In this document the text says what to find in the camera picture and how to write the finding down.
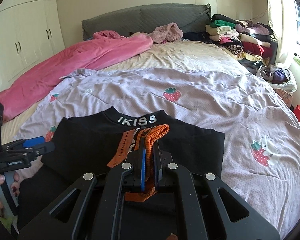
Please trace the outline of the orange black knit garment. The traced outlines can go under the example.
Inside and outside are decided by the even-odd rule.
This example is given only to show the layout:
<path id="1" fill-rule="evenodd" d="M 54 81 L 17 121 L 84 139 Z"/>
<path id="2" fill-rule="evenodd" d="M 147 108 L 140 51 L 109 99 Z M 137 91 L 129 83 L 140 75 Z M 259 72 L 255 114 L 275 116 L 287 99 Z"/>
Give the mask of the orange black knit garment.
<path id="1" fill-rule="evenodd" d="M 113 168 L 119 165 L 127 160 L 127 157 L 133 151 L 140 151 L 142 153 L 141 159 L 144 166 L 141 172 L 141 192 L 126 193 L 126 201 L 141 203 L 156 194 L 153 146 L 159 139 L 167 135 L 169 130 L 170 127 L 167 124 L 163 124 L 150 128 L 136 128 L 123 132 L 117 151 L 107 166 Z"/>

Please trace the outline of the black IKISS sweater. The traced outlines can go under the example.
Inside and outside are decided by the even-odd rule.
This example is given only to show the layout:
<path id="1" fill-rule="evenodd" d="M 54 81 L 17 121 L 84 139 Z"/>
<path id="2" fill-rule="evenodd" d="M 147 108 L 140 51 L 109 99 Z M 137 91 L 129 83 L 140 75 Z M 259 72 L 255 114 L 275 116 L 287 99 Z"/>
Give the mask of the black IKISS sweater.
<path id="1" fill-rule="evenodd" d="M 109 108 L 85 117 L 62 119 L 52 141 L 55 150 L 42 157 L 42 167 L 20 186 L 17 227 L 27 225 L 73 182 L 87 172 L 107 173 L 115 161 L 134 150 L 139 131 L 168 125 L 159 140 L 161 150 L 190 172 L 220 175 L 224 155 L 224 133 L 177 120 L 164 111 L 135 118 Z"/>

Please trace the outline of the white bag of clothes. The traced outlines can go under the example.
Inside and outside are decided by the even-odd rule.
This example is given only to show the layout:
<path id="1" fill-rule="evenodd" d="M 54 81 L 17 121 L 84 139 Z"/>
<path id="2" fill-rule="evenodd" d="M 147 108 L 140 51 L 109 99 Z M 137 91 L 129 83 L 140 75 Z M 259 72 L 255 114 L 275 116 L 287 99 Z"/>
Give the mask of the white bag of clothes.
<path id="1" fill-rule="evenodd" d="M 289 94 L 297 91 L 295 77 L 289 69 L 274 65 L 261 66 L 258 68 L 256 76 L 264 79 L 273 89 L 281 89 Z"/>

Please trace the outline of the pile of folded clothes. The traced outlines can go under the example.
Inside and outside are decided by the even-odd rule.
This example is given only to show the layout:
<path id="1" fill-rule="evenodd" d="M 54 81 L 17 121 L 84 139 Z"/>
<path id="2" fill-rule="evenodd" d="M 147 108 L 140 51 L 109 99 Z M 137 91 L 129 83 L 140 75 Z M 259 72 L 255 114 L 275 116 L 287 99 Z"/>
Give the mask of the pile of folded clothes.
<path id="1" fill-rule="evenodd" d="M 211 42 L 245 68 L 256 70 L 275 64 L 278 40 L 269 25 L 214 14 L 205 29 Z"/>

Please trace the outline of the lilac strawberry print quilt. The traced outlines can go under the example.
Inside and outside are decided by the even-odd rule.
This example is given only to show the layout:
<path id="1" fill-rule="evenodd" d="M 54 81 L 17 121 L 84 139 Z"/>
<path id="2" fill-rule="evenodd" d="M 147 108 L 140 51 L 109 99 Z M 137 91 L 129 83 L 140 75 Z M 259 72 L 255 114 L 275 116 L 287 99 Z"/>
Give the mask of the lilac strawberry print quilt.
<path id="1" fill-rule="evenodd" d="M 79 69 L 53 89 L 16 138 L 45 135 L 63 117 L 109 107 L 128 127 L 154 124 L 158 112 L 225 133 L 222 178 L 287 236 L 300 220 L 300 122 L 266 83 L 245 72 L 168 68 Z"/>

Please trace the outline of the white wardrobe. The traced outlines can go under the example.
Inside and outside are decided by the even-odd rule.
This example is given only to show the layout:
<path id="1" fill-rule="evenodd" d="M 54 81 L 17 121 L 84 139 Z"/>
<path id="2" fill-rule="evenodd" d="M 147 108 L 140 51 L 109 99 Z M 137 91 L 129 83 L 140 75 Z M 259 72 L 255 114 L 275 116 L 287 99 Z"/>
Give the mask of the white wardrobe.
<path id="1" fill-rule="evenodd" d="M 57 0 L 1 2 L 0 92 L 64 48 Z"/>

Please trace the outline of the pink fleece blanket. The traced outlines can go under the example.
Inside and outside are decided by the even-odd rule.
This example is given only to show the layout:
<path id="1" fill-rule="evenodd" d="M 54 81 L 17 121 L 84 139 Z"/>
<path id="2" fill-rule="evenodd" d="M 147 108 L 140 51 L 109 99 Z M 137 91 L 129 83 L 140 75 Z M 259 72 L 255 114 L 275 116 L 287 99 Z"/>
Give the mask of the pink fleece blanket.
<path id="1" fill-rule="evenodd" d="M 73 71 L 107 68 L 149 50 L 152 44 L 152 39 L 144 34 L 124 37 L 112 30 L 94 33 L 92 39 L 76 43 L 35 65 L 10 88 L 0 92 L 3 120 L 12 120 L 45 98 Z"/>

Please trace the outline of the cream bed sheet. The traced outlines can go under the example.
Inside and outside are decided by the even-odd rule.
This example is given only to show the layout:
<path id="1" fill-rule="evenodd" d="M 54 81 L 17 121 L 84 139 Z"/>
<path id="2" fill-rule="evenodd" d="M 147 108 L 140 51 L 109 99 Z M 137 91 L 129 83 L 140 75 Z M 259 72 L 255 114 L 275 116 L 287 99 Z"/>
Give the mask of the cream bed sheet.
<path id="1" fill-rule="evenodd" d="M 227 132 L 240 116 L 235 100 L 245 69 L 213 44 L 155 45 L 102 70 L 78 69 L 40 102 L 5 123 L 3 142 L 50 134 L 62 118 L 114 107 L 139 118 L 159 110 L 201 128 Z"/>

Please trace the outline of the dusty pink fuzzy garment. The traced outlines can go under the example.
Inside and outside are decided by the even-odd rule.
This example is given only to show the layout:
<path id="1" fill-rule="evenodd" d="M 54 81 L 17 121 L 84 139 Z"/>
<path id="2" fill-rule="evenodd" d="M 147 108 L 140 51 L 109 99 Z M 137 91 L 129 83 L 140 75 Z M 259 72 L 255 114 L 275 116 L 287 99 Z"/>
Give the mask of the dusty pink fuzzy garment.
<path id="1" fill-rule="evenodd" d="M 156 27 L 155 30 L 149 34 L 149 37 L 157 44 L 174 42 L 183 37 L 183 31 L 178 27 L 177 23 L 172 22 Z"/>

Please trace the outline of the dark navy garment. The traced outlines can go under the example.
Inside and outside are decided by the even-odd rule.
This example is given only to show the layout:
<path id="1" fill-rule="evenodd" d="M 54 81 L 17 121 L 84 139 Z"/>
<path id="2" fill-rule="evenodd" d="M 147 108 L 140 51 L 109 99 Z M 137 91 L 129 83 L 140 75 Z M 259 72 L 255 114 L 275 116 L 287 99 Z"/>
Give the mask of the dark navy garment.
<path id="1" fill-rule="evenodd" d="M 204 43 L 212 43 L 210 40 L 210 35 L 206 31 L 200 31 L 198 33 L 189 31 L 183 33 L 183 39 L 187 39 L 190 41 L 199 41 Z"/>

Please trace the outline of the grey padded headboard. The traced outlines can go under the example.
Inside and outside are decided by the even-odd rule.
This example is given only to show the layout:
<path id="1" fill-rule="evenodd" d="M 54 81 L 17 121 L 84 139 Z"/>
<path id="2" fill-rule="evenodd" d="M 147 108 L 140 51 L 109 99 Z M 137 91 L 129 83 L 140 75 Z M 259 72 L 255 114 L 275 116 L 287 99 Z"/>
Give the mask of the grey padded headboard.
<path id="1" fill-rule="evenodd" d="M 156 27 L 176 23 L 184 32 L 205 31 L 210 23 L 211 6 L 163 3 L 141 5 L 108 12 L 82 21 L 83 40 L 103 30 L 113 30 L 121 36 L 130 33 L 151 33 Z"/>

